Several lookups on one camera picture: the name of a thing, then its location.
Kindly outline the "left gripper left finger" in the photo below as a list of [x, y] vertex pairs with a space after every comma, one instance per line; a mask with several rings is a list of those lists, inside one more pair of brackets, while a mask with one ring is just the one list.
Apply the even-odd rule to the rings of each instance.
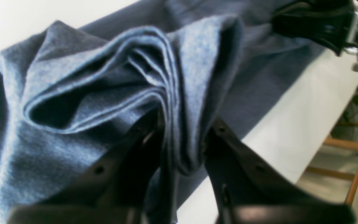
[[64, 190], [39, 203], [15, 207], [8, 224], [147, 224], [143, 204], [160, 165], [164, 128], [160, 109], [127, 134]]

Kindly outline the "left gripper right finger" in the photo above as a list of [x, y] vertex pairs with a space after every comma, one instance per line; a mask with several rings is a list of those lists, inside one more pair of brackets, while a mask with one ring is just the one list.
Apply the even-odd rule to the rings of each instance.
[[313, 197], [285, 179], [216, 119], [206, 137], [205, 168], [217, 224], [354, 224], [352, 209]]

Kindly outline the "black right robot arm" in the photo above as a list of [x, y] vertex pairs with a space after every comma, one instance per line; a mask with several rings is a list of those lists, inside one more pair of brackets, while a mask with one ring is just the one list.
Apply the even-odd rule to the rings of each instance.
[[335, 55], [355, 55], [358, 65], [358, 0], [297, 0], [274, 12], [274, 32], [309, 39]]

